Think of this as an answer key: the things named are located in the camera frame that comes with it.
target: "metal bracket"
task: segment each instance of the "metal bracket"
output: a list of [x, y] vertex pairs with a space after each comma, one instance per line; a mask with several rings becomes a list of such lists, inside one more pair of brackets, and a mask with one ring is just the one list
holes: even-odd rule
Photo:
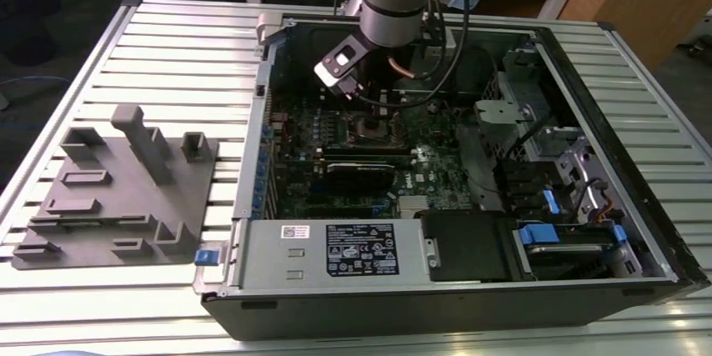
[[282, 13], [261, 13], [257, 17], [257, 42], [264, 45], [266, 39], [281, 31]]
[[484, 123], [509, 125], [526, 120], [521, 115], [518, 105], [506, 100], [480, 100], [474, 106]]

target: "metal slotted table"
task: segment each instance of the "metal slotted table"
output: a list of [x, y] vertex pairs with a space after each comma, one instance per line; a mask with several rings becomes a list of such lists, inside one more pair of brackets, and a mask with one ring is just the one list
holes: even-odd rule
[[[258, 55], [254, 27], [269, 10], [326, 8], [141, 0], [126, 3], [78, 72], [0, 197], [0, 354], [688, 354], [712, 348], [712, 289], [640, 306], [577, 328], [245, 343], [225, 334], [192, 291], [192, 265], [16, 271], [12, 250], [49, 190], [68, 127], [117, 135], [109, 118], [138, 103], [166, 137], [201, 131], [220, 140], [202, 241], [229, 237], [232, 201]], [[712, 151], [616, 32], [594, 23], [473, 18], [546, 25], [628, 148], [692, 253], [712, 271]], [[206, 270], [208, 281], [221, 269]]]

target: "floor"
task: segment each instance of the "floor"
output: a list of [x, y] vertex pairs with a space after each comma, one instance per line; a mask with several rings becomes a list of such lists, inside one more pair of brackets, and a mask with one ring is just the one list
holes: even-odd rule
[[[58, 45], [57, 56], [40, 66], [20, 68], [0, 58], [0, 80], [50, 75], [72, 79], [98, 40], [121, 0], [61, 0], [62, 9], [45, 20]], [[268, 0], [272, 3], [332, 5], [332, 0]], [[654, 73], [662, 87], [701, 135], [712, 142], [708, 91], [712, 67], [674, 51]], [[0, 112], [0, 190], [21, 162], [66, 85], [54, 81], [21, 81], [0, 87], [10, 106]]]

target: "warning label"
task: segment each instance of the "warning label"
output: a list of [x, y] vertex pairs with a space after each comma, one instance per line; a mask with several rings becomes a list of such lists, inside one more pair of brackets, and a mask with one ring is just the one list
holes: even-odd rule
[[332, 277], [397, 274], [393, 225], [326, 225], [325, 258], [325, 271]]

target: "white sticker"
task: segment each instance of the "white sticker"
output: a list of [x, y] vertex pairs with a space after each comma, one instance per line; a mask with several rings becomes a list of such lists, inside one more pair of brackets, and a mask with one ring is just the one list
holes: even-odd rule
[[281, 226], [282, 239], [306, 239], [309, 238], [308, 225], [282, 225]]

